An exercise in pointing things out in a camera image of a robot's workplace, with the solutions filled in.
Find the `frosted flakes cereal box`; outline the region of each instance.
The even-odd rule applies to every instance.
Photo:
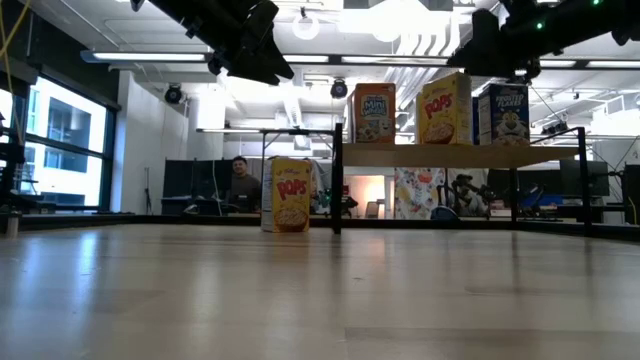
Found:
[[[262,182],[262,230],[309,230],[310,186],[309,162],[280,157],[268,160]]]
[[[349,99],[351,140],[355,143],[395,143],[395,84],[358,84]]]
[[[478,100],[480,145],[529,145],[529,90],[492,84]]]
[[[425,85],[416,104],[419,144],[472,144],[468,75],[457,72]]]

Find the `wooden floor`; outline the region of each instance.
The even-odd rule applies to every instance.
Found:
[[[129,225],[0,240],[0,359],[638,359],[640,247]]]

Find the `man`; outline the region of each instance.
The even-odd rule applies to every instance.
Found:
[[[238,206],[241,211],[253,212],[260,207],[260,194],[260,181],[247,174],[247,159],[236,156],[233,159],[229,203]]]

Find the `window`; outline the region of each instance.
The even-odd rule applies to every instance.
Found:
[[[107,121],[108,115],[112,119],[107,109],[39,78],[26,110],[21,193],[57,205],[101,205],[103,167],[110,166],[112,155],[104,146],[113,121]]]

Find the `wooden shelf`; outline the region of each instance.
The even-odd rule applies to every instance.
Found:
[[[577,147],[344,144],[343,166],[513,169],[573,158]]]

